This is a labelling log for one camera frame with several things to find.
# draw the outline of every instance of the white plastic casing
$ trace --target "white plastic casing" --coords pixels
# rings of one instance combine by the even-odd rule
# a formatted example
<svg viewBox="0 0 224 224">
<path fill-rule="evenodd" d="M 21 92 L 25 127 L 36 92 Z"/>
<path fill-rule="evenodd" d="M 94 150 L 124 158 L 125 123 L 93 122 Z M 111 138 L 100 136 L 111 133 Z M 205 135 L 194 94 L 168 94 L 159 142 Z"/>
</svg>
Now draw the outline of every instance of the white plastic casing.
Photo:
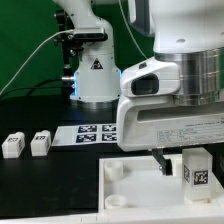
<svg viewBox="0 0 224 224">
<path fill-rule="evenodd" d="M 151 0 L 154 51 L 191 53 L 224 46 L 223 0 Z"/>
<path fill-rule="evenodd" d="M 180 88 L 179 68 L 175 63 L 160 62 L 154 57 L 126 69 L 121 78 L 121 91 L 126 97 L 140 97 L 133 94 L 131 85 L 135 79 L 147 74 L 154 74 L 159 79 L 159 90 L 153 95 L 172 94 Z"/>
<path fill-rule="evenodd" d="M 10 134 L 2 144 L 5 159 L 18 158 L 25 147 L 25 135 L 22 132 Z"/>
<path fill-rule="evenodd" d="M 72 100 L 84 103 L 111 102 L 118 99 L 120 93 L 120 72 L 114 62 L 113 28 L 104 19 L 93 13 L 92 3 L 113 4 L 112 0 L 54 0 L 69 15 L 75 27 L 74 32 L 88 28 L 105 30 L 106 41 L 84 43 L 79 52 L 79 67 L 74 74 L 75 92 Z"/>
<path fill-rule="evenodd" d="M 32 156 L 46 156 L 51 146 L 50 132 L 37 132 L 30 145 Z"/>
</svg>

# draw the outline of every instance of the black and white pattern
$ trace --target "black and white pattern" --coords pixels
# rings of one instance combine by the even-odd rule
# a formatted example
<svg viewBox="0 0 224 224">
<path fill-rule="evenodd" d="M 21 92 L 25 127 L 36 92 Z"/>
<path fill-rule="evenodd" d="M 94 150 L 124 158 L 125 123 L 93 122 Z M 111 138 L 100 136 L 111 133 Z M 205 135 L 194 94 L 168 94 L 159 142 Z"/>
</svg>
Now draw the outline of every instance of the black and white pattern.
<svg viewBox="0 0 224 224">
<path fill-rule="evenodd" d="M 111 132 L 111 131 L 116 131 L 116 124 L 108 124 L 108 125 L 103 125 L 102 126 L 102 131 L 103 132 Z"/>
<path fill-rule="evenodd" d="M 208 170 L 194 172 L 194 186 L 208 184 Z"/>
<path fill-rule="evenodd" d="M 44 140 L 46 136 L 37 136 L 35 140 Z"/>
<path fill-rule="evenodd" d="M 52 146 L 110 144 L 117 142 L 116 124 L 83 124 L 58 127 Z"/>
<path fill-rule="evenodd" d="M 184 166 L 184 179 L 190 183 L 190 170 Z"/>
<path fill-rule="evenodd" d="M 76 138 L 76 143 L 88 143 L 95 141 L 96 141 L 96 134 L 77 135 Z"/>
<path fill-rule="evenodd" d="M 88 132 L 96 132 L 96 131 L 97 131 L 96 125 L 80 126 L 78 129 L 78 133 L 88 133 Z"/>
<path fill-rule="evenodd" d="M 9 138 L 8 142 L 16 142 L 18 140 L 18 138 Z"/>
<path fill-rule="evenodd" d="M 21 151 L 23 149 L 23 144 L 22 144 L 22 141 L 20 140 L 19 141 L 19 150 Z"/>
<path fill-rule="evenodd" d="M 109 141 L 117 141 L 117 134 L 116 133 L 104 133 L 102 134 L 102 141 L 109 142 Z"/>
</svg>

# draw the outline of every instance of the black table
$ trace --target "black table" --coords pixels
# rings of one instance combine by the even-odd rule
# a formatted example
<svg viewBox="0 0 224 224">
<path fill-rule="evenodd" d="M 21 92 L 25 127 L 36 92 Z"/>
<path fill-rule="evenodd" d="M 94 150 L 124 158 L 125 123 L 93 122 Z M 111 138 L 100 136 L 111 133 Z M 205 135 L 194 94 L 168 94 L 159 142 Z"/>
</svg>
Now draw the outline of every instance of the black table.
<svg viewBox="0 0 224 224">
<path fill-rule="evenodd" d="M 97 213 L 99 159 L 149 152 L 125 153 L 116 144 L 93 144 L 51 147 L 47 157 L 33 158 L 30 142 L 42 130 L 50 131 L 53 139 L 58 126 L 115 122 L 116 109 L 81 109 L 66 104 L 60 96 L 0 101 L 0 143 L 18 131 L 26 141 L 19 159 L 4 160 L 0 150 L 0 218 Z M 224 184 L 223 144 L 206 147 L 214 156 L 213 171 Z"/>
</svg>

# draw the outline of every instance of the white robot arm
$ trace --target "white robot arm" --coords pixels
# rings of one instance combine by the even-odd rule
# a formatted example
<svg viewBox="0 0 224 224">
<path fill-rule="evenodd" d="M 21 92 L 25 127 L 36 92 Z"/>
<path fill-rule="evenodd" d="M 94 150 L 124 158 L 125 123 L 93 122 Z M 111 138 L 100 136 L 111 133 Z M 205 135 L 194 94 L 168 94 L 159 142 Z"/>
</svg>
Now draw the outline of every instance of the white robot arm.
<svg viewBox="0 0 224 224">
<path fill-rule="evenodd" d="M 111 107 L 120 96 L 120 70 L 114 63 L 113 28 L 93 13 L 92 4 L 112 4 L 117 0 L 53 1 L 70 17 L 75 27 L 73 38 L 83 39 L 79 68 L 74 74 L 75 92 L 71 99 L 85 108 Z M 105 35 L 107 40 L 100 41 Z"/>
<path fill-rule="evenodd" d="M 223 142 L 224 1 L 129 4 L 133 25 L 155 33 L 155 57 L 123 73 L 118 145 L 131 151 Z"/>
</svg>

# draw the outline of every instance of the white block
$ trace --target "white block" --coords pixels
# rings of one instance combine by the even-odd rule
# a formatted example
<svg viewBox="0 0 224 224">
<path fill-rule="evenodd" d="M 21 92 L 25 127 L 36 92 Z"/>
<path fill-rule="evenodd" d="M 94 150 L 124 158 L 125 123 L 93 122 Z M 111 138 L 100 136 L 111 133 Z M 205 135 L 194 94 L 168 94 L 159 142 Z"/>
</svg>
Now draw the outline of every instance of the white block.
<svg viewBox="0 0 224 224">
<path fill-rule="evenodd" d="M 47 156 L 51 146 L 49 131 L 37 132 L 30 143 L 32 156 Z"/>
<path fill-rule="evenodd" d="M 212 156 L 204 148 L 183 150 L 183 190 L 191 201 L 209 201 L 212 191 Z"/>
<path fill-rule="evenodd" d="M 18 158 L 25 147 L 25 135 L 22 132 L 10 134 L 2 144 L 5 159 Z"/>
</svg>

